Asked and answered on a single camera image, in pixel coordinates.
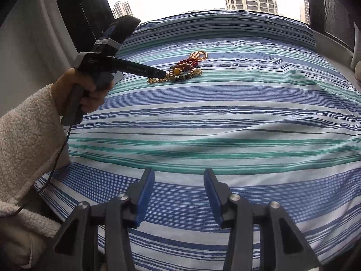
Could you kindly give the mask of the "white fleece sleeve forearm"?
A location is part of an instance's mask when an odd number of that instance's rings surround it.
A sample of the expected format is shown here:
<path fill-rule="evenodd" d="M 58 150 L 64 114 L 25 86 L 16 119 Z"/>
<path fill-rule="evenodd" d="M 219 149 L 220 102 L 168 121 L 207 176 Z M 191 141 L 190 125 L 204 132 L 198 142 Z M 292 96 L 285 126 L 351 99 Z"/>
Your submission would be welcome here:
<path fill-rule="evenodd" d="M 65 133 L 51 85 L 1 117 L 1 256 L 13 267 L 35 265 L 59 223 L 17 205 L 49 172 Z"/>

